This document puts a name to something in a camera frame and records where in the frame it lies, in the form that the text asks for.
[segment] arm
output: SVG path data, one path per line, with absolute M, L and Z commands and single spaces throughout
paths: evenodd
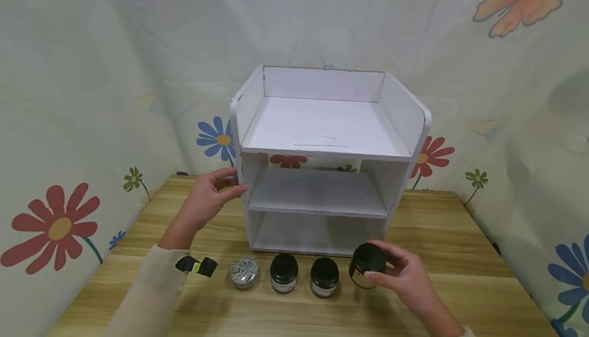
M 371 240 L 387 255 L 393 267 L 384 273 L 366 272 L 365 276 L 391 289 L 422 322 L 430 337 L 475 337 L 450 313 L 434 290 L 419 256 L 394 244 Z
M 216 216 L 225 203 L 247 190 L 245 185 L 237 185 L 237 180 L 229 177 L 236 173 L 236 169 L 221 169 L 199 176 L 159 244 L 147 253 L 131 290 L 104 336 L 167 336 L 187 275 L 177 270 L 175 264 L 189 255 L 198 230 Z M 233 187 L 218 192 L 229 186 Z

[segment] middle shelf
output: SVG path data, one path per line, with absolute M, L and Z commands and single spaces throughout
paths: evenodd
M 387 218 L 368 173 L 261 167 L 248 210 Z

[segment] white shelf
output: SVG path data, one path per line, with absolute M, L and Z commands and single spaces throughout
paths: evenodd
M 263 97 L 243 152 L 411 159 L 378 103 Z
M 371 237 L 367 221 L 366 218 L 266 213 L 260 218 L 253 250 L 350 256 Z
M 261 168 L 248 210 L 387 218 L 367 173 Z

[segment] black jar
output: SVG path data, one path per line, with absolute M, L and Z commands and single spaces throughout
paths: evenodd
M 371 289 L 374 282 L 364 277 L 364 272 L 384 272 L 387 268 L 387 257 L 377 245 L 365 243 L 356 248 L 350 262 L 350 278 L 358 286 Z
M 333 295 L 339 281 L 337 264 L 328 257 L 320 257 L 311 267 L 311 291 L 316 297 L 326 299 Z
M 287 294 L 296 286 L 296 276 L 299 273 L 299 265 L 294 256 L 279 254 L 270 265 L 272 288 L 279 294 Z

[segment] green flower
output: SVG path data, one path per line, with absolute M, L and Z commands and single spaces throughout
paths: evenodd
M 481 173 L 478 169 L 473 172 L 466 172 L 466 179 L 472 181 L 472 186 L 476 187 L 477 189 L 482 189 L 489 179 L 487 177 L 487 172 Z
M 131 173 L 131 175 L 125 176 L 125 180 L 127 182 L 125 182 L 125 185 L 123 185 L 123 189 L 127 191 L 131 191 L 133 190 L 133 188 L 139 187 L 139 184 L 143 182 L 143 174 L 139 173 L 137 167 L 130 168 L 129 172 Z
M 338 166 L 337 170 L 341 171 L 341 172 L 356 172 L 357 171 L 356 169 L 352 169 L 352 164 L 348 164 L 348 166 L 346 166 L 345 168 L 342 166 Z

